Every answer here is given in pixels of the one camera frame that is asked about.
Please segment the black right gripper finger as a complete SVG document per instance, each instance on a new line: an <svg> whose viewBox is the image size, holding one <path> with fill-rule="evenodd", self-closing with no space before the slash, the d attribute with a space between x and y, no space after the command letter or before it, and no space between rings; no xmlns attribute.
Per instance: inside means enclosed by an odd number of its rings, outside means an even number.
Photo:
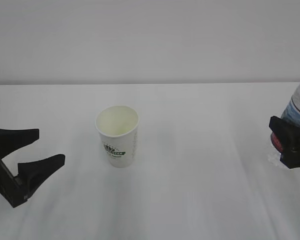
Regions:
<svg viewBox="0 0 300 240"><path fill-rule="evenodd" d="M281 154L280 161L288 169L300 168L300 149L297 151L292 151L291 149L286 149Z"/></svg>
<svg viewBox="0 0 300 240"><path fill-rule="evenodd" d="M272 131L271 143L277 150L300 149L300 127L277 116L272 116L269 121L269 128Z"/></svg>

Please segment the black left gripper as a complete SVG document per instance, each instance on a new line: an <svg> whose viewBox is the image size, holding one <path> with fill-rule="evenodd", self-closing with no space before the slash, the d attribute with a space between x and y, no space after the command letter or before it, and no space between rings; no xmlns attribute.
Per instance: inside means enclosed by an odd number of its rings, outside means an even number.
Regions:
<svg viewBox="0 0 300 240"><path fill-rule="evenodd" d="M0 194L13 208L27 202L28 198L45 180L65 165L66 156L57 154L38 161L18 163L17 178L12 175L2 159L10 153L34 143L39 137L40 130L38 128L0 129Z"/></svg>

